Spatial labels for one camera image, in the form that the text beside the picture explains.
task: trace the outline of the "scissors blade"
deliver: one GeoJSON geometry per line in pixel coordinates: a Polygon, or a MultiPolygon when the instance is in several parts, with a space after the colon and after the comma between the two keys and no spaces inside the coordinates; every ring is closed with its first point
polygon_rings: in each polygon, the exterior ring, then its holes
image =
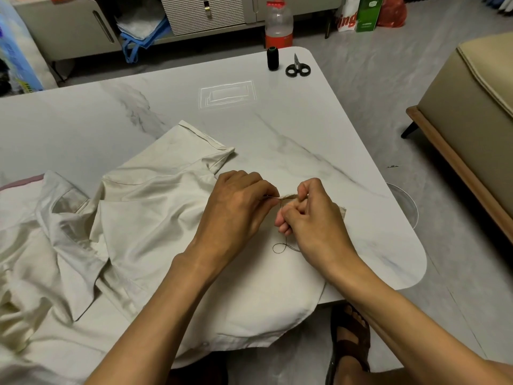
{"type": "Polygon", "coordinates": [[[294,53],[294,65],[296,65],[296,70],[301,70],[298,56],[295,53],[294,53]]]}

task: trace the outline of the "red plastic bag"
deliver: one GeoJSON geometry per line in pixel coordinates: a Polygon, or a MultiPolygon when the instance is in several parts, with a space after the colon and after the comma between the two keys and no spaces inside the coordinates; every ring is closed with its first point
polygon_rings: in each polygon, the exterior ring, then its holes
{"type": "Polygon", "coordinates": [[[380,27],[402,27],[406,21],[406,4],[404,0],[383,0],[377,25],[380,27]]]}

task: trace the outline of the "ribbed drawer front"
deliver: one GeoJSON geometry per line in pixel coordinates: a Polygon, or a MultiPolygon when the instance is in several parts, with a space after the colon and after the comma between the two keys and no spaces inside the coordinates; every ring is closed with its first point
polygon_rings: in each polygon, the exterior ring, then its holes
{"type": "Polygon", "coordinates": [[[174,35],[244,24],[242,0],[161,0],[174,35]],[[205,12],[208,1],[212,18],[205,12]]]}

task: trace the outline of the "marble tabletop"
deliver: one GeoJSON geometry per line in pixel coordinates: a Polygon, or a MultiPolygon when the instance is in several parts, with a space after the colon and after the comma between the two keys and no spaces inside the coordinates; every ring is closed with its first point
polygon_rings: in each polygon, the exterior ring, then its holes
{"type": "MultiPolygon", "coordinates": [[[[0,179],[53,170],[92,196],[103,174],[185,120],[235,147],[222,171],[258,171],[282,194],[299,174],[321,178],[360,257],[392,288],[415,285],[424,249],[316,61],[299,47],[279,58],[274,72],[261,52],[0,99],[0,179]],[[294,53],[310,76],[285,75],[294,53]],[[316,172],[293,166],[299,150],[316,172]]],[[[328,286],[320,302],[337,299],[328,286]]]]}

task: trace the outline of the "gray tile floor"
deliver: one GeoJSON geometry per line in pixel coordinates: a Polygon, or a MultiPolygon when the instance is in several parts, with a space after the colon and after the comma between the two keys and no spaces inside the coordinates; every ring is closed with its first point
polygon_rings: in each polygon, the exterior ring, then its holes
{"type": "MultiPolygon", "coordinates": [[[[481,0],[408,4],[400,29],[334,32],[302,22],[294,44],[309,49],[386,181],[419,207],[415,231],[428,256],[427,273],[403,294],[461,342],[488,359],[513,363],[513,247],[420,132],[399,137],[405,109],[418,103],[456,45],[513,30],[513,17],[481,0]]],[[[120,53],[83,58],[66,84],[125,76],[262,51],[257,30],[155,46],[129,66],[120,53]]],[[[268,349],[230,354],[230,383],[324,383],[329,357],[329,309],[268,349]]],[[[375,335],[374,371],[400,363],[375,335]]]]}

